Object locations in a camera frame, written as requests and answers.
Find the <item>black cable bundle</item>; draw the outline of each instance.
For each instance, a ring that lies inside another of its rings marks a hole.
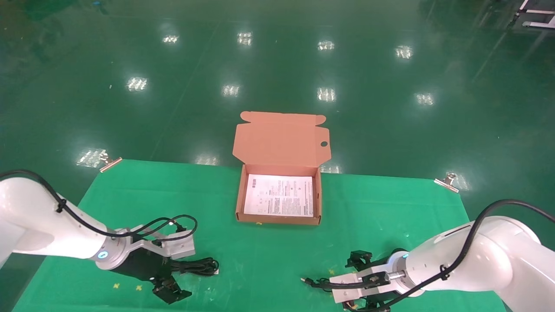
[[[200,276],[212,276],[216,274],[220,263],[213,258],[204,258],[196,261],[176,261],[170,262],[171,270],[180,274],[192,273]]]

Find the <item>cardboard box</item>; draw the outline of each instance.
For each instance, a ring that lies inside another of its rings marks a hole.
[[[247,123],[238,124],[233,155],[242,161],[235,215],[241,222],[318,225],[322,218],[320,165],[331,159],[330,132],[317,127],[323,115],[242,112]],[[313,217],[245,214],[249,174],[312,177]]]

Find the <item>black cable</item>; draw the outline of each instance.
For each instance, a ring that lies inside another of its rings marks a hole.
[[[412,295],[413,293],[419,291],[421,288],[426,287],[428,285],[430,285],[431,283],[433,283],[434,281],[438,280],[438,279],[447,279],[449,277],[449,273],[453,272],[464,260],[464,258],[466,257],[466,255],[468,254],[468,251],[470,250],[470,246],[472,245],[472,241],[474,239],[474,237],[476,236],[476,233],[478,232],[478,228],[480,227],[480,225],[482,224],[483,220],[485,219],[485,217],[487,215],[489,215],[489,213],[491,213],[493,210],[504,206],[504,205],[518,205],[521,207],[525,207],[528,208],[536,213],[538,213],[539,215],[547,218],[549,221],[554,222],[555,223],[555,217],[548,214],[547,212],[543,211],[542,209],[535,207],[531,204],[528,204],[526,202],[523,202],[521,200],[517,200],[517,199],[501,199],[498,200],[494,203],[491,203],[490,205],[488,205],[476,218],[476,221],[474,221],[474,224],[472,224],[472,227],[470,228],[470,231],[468,232],[468,235],[466,236],[466,240],[465,243],[462,246],[461,252],[459,253],[459,255],[457,256],[457,258],[455,259],[455,261],[453,262],[453,264],[451,264],[448,267],[442,266],[440,267],[440,272],[430,278],[428,278],[427,280],[421,282],[420,284],[414,286],[413,288],[411,288],[409,291],[407,291],[406,293],[396,297],[395,299],[389,301],[388,303],[384,304],[383,306],[380,306],[378,308],[372,308],[372,309],[353,309],[351,307],[349,307],[349,305],[346,305],[347,308],[350,311],[353,312],[384,312],[384,311],[390,311],[390,307],[396,303],[398,303],[399,301],[408,298],[410,295]],[[366,286],[368,286],[369,282],[366,283],[354,283],[354,284],[366,284]],[[326,287],[327,289],[331,289],[333,287],[330,287],[329,285],[317,285],[317,286],[313,286],[312,287],[316,287],[316,288],[324,288]]]
[[[171,260],[171,270],[180,274],[192,273],[201,276],[212,276],[220,268],[220,263],[213,258],[204,258],[195,261]]]
[[[182,215],[178,215],[174,218],[166,218],[166,217],[161,217],[158,219],[154,219],[152,221],[150,221],[149,223],[145,224],[144,226],[140,227],[139,229],[132,231],[132,232],[127,232],[127,233],[123,233],[123,234],[118,234],[118,233],[110,233],[110,232],[105,232],[102,230],[99,230],[97,228],[95,228],[94,226],[90,225],[89,223],[87,223],[85,220],[83,220],[80,216],[78,216],[73,210],[71,210],[68,206],[67,206],[67,201],[63,198],[61,198],[58,193],[56,193],[56,191],[54,190],[54,188],[43,178],[41,177],[39,174],[30,171],[30,170],[26,170],[26,169],[16,169],[16,170],[10,170],[7,172],[3,172],[0,173],[0,179],[3,179],[5,177],[8,177],[10,175],[19,175],[19,174],[23,174],[23,175],[28,175],[30,177],[32,177],[34,180],[36,180],[40,185],[42,185],[46,191],[54,198],[54,200],[58,203],[58,209],[56,210],[56,212],[61,213],[63,210],[65,210],[73,219],[75,219],[79,224],[81,224],[82,226],[86,227],[87,229],[100,234],[100,235],[104,235],[104,236],[108,236],[108,237],[129,237],[129,236],[133,236],[133,235],[138,235],[141,238],[151,235],[153,233],[155,233],[156,231],[158,231],[159,229],[165,227],[166,225],[173,223],[178,227],[179,229],[182,229],[183,227],[181,225],[179,225],[175,219],[177,218],[189,218],[192,221],[194,221],[195,225],[194,228],[192,229],[192,231],[186,235],[183,236],[179,236],[179,237],[175,237],[175,238],[171,238],[171,239],[159,239],[157,241],[166,241],[166,240],[178,240],[178,239],[182,239],[182,238],[186,238],[191,236],[195,231],[196,228],[198,226],[198,222],[196,221],[195,218],[191,217],[190,215],[186,215],[186,214],[182,214]],[[150,230],[146,233],[140,233],[143,230],[145,230],[146,228],[150,227],[151,225],[160,222],[162,220],[165,220],[165,222],[158,226],[156,229],[154,230]]]

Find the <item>robotic arm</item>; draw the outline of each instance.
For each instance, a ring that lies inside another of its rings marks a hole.
[[[497,203],[490,206],[507,204]],[[555,252],[542,246],[523,223],[485,217],[488,211],[410,252],[397,249],[387,258],[371,261],[371,253],[354,251],[346,267],[353,266],[357,273],[302,281],[331,289],[335,302],[351,311],[390,311],[407,296],[434,290],[494,291],[513,312],[555,311]],[[361,298],[366,308],[355,310],[354,300]]]
[[[193,230],[178,226],[180,232],[170,235],[157,232],[163,225],[112,230],[56,194],[65,206],[60,205],[48,187],[26,178],[0,181],[0,267],[12,252],[89,259],[100,269],[152,282],[153,293],[168,304],[192,294],[181,290],[172,272],[217,274],[219,264],[212,258],[176,261],[195,254],[193,217],[157,219],[176,225],[183,216],[195,221]]]

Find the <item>metal clip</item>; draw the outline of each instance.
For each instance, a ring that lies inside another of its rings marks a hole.
[[[100,169],[100,172],[103,173],[106,170],[110,169],[111,167],[115,166],[119,162],[123,160],[123,158],[118,157],[116,160],[111,160],[110,157],[106,152],[102,153],[100,156],[100,160],[102,160],[106,165]]]
[[[453,181],[455,181],[456,178],[457,178],[456,174],[448,173],[445,179],[443,180],[435,179],[434,182],[448,190],[458,193],[458,189],[453,186]]]

